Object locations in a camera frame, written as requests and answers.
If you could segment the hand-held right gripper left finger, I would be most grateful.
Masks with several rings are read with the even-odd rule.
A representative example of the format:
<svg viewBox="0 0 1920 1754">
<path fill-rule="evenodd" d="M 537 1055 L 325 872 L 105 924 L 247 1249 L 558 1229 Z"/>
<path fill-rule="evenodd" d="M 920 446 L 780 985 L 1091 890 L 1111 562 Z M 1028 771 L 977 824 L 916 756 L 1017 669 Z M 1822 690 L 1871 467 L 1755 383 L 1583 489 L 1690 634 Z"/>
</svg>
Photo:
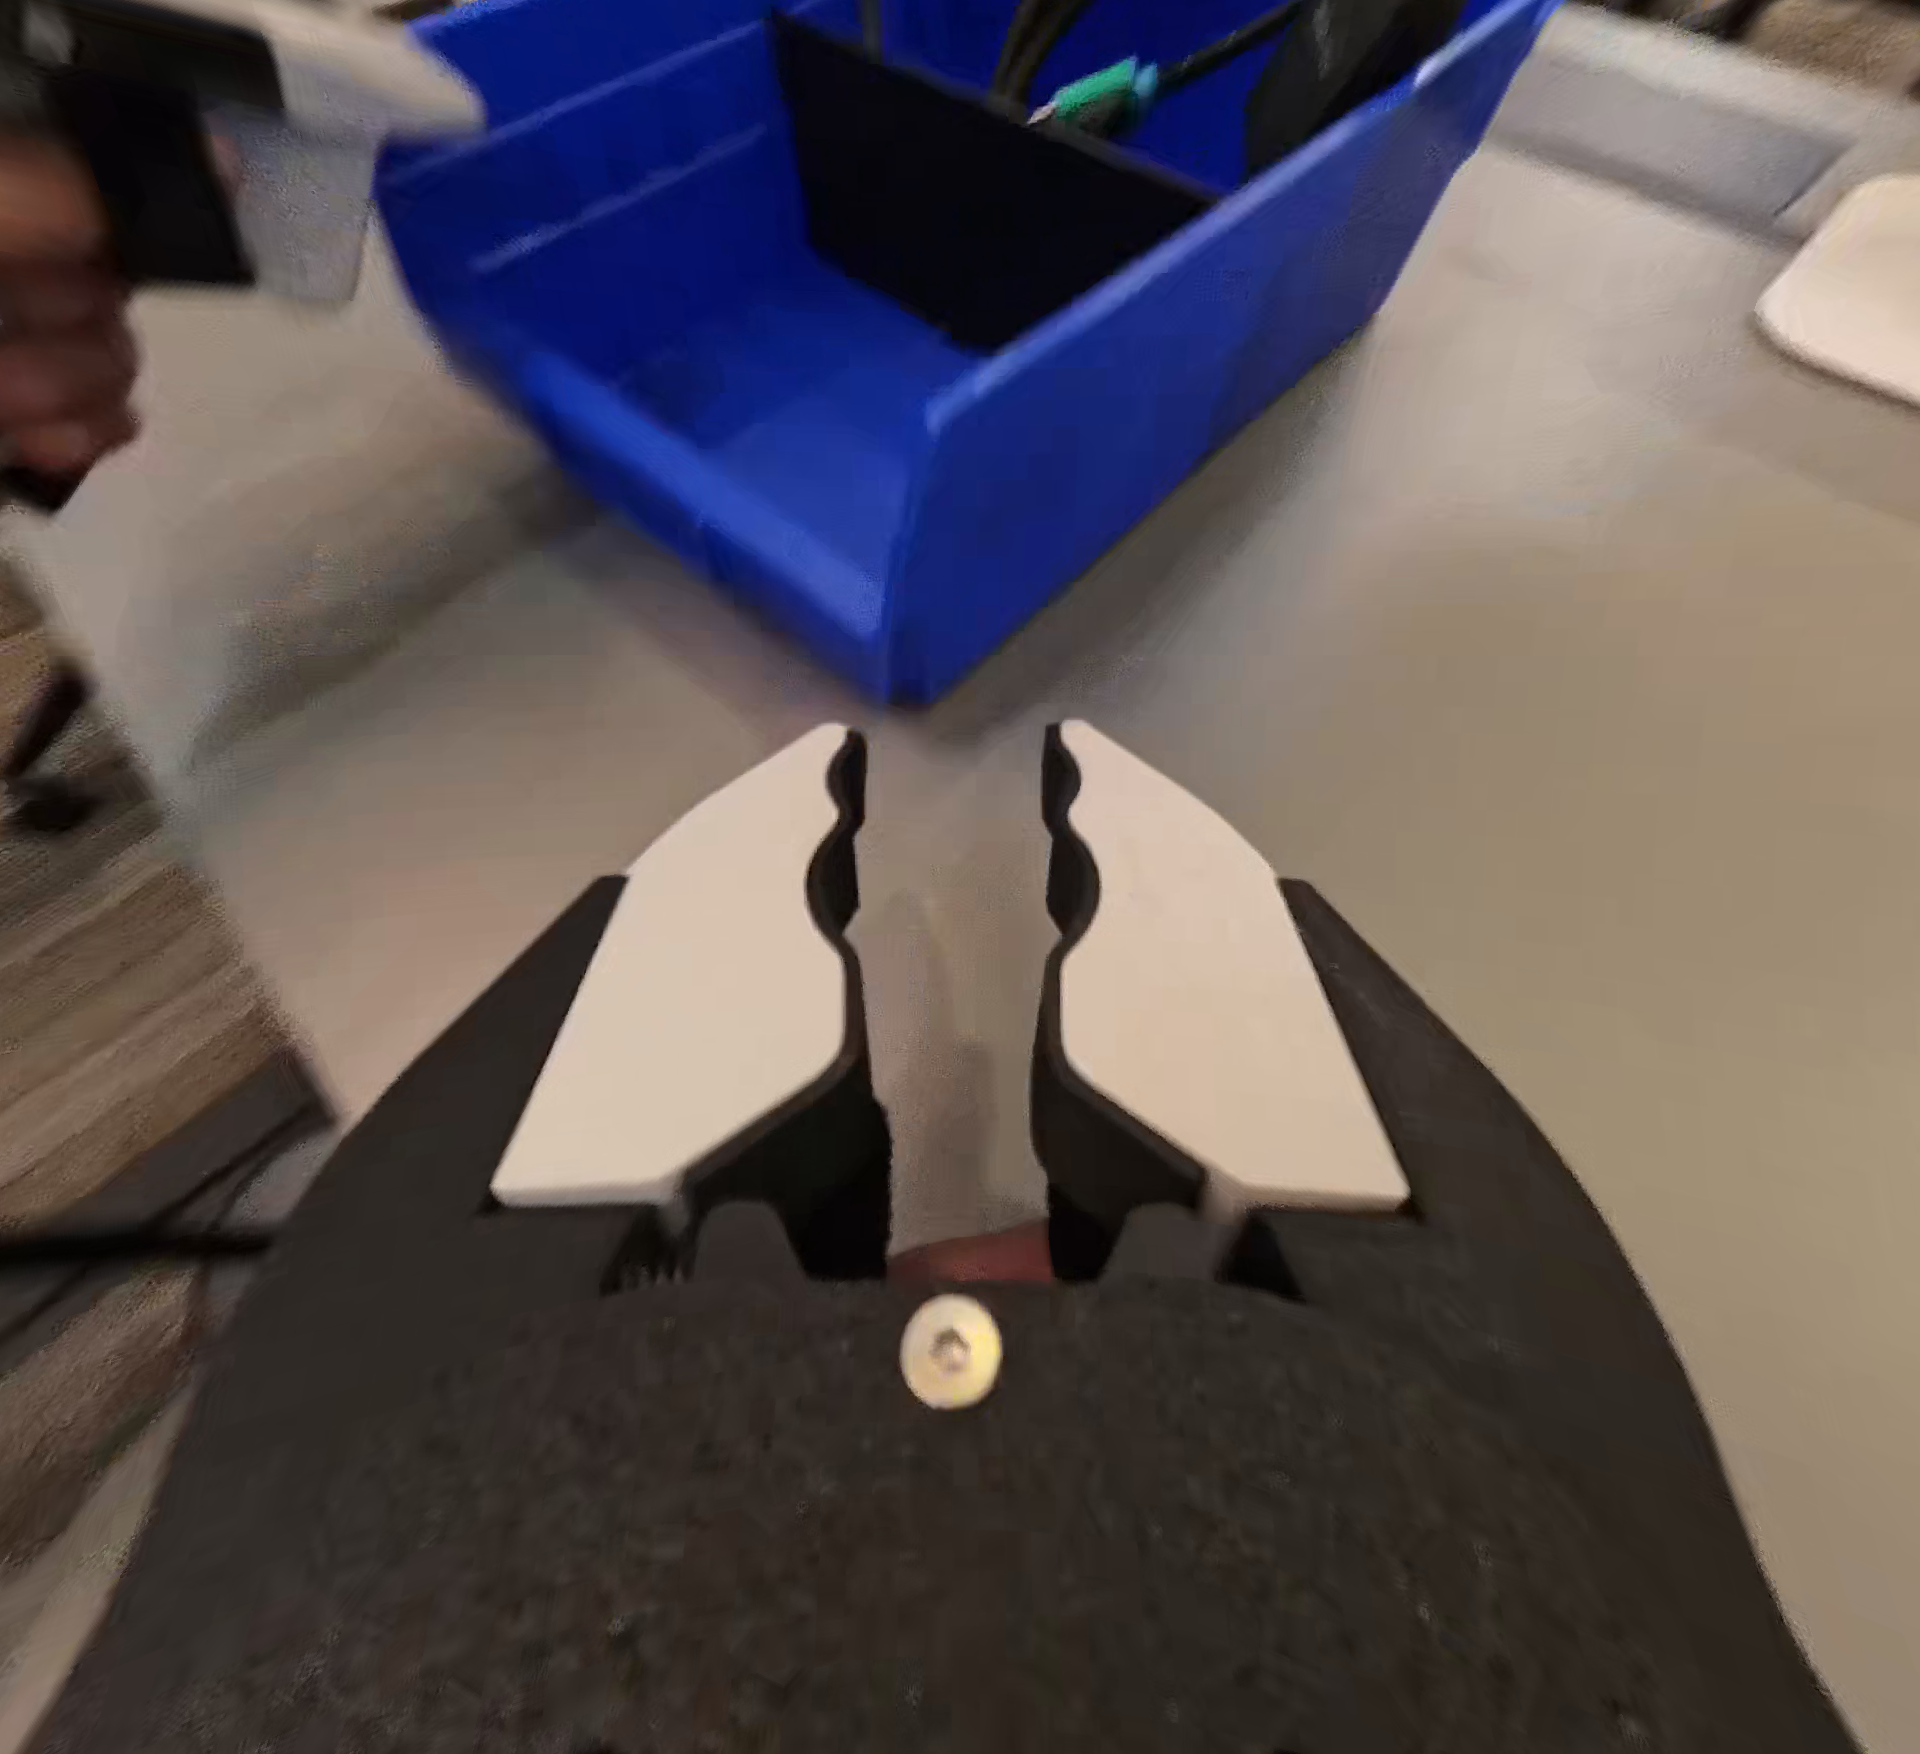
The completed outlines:
<svg viewBox="0 0 1920 1754">
<path fill-rule="evenodd" d="M 860 732 L 818 725 L 629 862 L 493 1168 L 501 1207 L 890 1223 L 850 940 L 865 768 Z"/>
</svg>

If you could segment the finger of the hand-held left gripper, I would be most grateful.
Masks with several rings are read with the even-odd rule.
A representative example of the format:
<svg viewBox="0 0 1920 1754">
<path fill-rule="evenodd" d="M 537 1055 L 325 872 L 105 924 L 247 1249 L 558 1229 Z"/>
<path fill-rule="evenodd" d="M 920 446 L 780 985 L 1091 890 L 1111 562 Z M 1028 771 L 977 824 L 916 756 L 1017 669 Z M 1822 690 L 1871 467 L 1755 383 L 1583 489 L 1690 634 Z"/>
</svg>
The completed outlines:
<svg viewBox="0 0 1920 1754">
<path fill-rule="evenodd" d="M 4 57 L 276 115 L 321 139 L 484 126 L 477 90 L 408 26 L 336 0 L 4 0 Z"/>
</svg>

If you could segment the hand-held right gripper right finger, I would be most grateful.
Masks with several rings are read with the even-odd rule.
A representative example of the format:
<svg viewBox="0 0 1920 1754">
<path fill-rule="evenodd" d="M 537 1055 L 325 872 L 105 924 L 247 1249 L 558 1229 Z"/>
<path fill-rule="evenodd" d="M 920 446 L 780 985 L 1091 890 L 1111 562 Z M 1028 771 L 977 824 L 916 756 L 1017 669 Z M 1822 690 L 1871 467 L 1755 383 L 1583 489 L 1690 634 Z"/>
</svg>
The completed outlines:
<svg viewBox="0 0 1920 1754">
<path fill-rule="evenodd" d="M 1031 1139 L 1100 1228 L 1141 1207 L 1400 1213 L 1409 1172 L 1268 860 L 1085 719 L 1049 728 Z"/>
</svg>

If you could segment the blue plastic bin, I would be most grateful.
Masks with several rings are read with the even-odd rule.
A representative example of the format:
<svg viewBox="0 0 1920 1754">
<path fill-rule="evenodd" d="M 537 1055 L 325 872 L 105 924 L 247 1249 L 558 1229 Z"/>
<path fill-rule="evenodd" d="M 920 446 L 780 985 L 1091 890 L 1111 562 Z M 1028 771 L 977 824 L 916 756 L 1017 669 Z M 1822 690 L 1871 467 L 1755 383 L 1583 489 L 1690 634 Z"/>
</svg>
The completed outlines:
<svg viewBox="0 0 1920 1754">
<path fill-rule="evenodd" d="M 1378 312 L 1565 0 L 1470 0 L 1395 87 L 1255 176 L 1280 40 L 1114 148 L 1215 191 L 1149 254 L 977 355 L 820 257 L 774 12 L 989 90 L 1021 0 L 474 0 L 415 38 L 488 131 L 386 155 L 377 203 L 450 363 L 552 464 L 811 656 L 943 698 Z M 1286 0 L 1098 0 L 1069 84 Z"/>
</svg>

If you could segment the black braided cable green plugs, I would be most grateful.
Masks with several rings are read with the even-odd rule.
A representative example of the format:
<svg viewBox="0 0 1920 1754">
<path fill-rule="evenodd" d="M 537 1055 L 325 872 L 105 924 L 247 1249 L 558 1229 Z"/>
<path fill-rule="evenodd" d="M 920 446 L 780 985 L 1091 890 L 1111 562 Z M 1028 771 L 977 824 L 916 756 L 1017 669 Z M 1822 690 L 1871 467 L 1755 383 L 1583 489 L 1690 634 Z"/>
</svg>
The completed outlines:
<svg viewBox="0 0 1920 1754">
<path fill-rule="evenodd" d="M 1307 0 L 1281 5 L 1244 22 L 1173 63 L 1148 63 L 1128 53 L 1076 82 L 1057 87 L 1043 103 L 1028 101 L 1045 63 L 1098 0 L 1021 0 L 1002 38 L 989 90 L 1024 111 L 1028 124 L 1071 126 L 1100 139 L 1133 129 L 1166 94 L 1194 87 L 1253 49 L 1286 36 Z"/>
</svg>

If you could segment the grey desk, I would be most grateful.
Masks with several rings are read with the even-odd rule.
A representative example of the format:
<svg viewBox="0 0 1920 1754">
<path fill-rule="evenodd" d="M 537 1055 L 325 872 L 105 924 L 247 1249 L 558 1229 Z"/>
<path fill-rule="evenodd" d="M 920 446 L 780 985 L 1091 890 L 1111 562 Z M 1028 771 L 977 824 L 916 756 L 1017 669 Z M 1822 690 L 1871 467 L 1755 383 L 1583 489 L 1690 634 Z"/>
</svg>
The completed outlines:
<svg viewBox="0 0 1920 1754">
<path fill-rule="evenodd" d="M 1889 172 L 1914 103 L 1561 12 L 1379 316 L 925 714 L 591 512 L 373 261 L 148 300 L 145 434 L 28 561 L 349 1121 L 589 879 L 862 725 L 902 1248 L 1043 1209 L 1042 745 L 1091 721 L 1532 1111 L 1816 1669 L 1917 1749 L 1917 411 L 1752 324 Z"/>
</svg>

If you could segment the person's left hand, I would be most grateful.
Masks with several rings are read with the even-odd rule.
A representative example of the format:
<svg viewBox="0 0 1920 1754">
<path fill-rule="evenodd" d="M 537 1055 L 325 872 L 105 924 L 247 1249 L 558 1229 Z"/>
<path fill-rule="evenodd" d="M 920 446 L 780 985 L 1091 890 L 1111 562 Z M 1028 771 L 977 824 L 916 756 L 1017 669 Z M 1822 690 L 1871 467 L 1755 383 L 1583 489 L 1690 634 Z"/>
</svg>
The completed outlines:
<svg viewBox="0 0 1920 1754">
<path fill-rule="evenodd" d="M 61 506 L 138 434 L 130 288 L 83 160 L 49 135 L 3 133 L 4 465 Z"/>
</svg>

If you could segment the black bin divider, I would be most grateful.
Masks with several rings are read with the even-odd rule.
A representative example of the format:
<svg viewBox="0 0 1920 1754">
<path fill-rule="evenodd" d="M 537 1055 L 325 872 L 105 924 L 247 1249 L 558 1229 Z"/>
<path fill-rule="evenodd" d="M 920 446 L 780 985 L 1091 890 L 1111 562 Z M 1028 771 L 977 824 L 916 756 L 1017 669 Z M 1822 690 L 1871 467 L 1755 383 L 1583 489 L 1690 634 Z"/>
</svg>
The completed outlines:
<svg viewBox="0 0 1920 1754">
<path fill-rule="evenodd" d="M 796 16 L 767 38 L 813 251 L 965 350 L 1013 345 L 1217 201 Z"/>
</svg>

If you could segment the black adapter box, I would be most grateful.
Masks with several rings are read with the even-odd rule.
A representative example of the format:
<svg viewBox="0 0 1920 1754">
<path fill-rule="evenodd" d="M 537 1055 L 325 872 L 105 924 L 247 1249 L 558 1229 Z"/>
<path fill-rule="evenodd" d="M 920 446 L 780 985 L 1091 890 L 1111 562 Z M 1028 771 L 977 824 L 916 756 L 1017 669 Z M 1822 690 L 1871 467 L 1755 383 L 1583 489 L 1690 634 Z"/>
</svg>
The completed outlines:
<svg viewBox="0 0 1920 1754">
<path fill-rule="evenodd" d="M 1442 48 L 1470 0 L 1307 0 L 1244 108 L 1244 171 L 1259 175 L 1395 87 Z"/>
</svg>

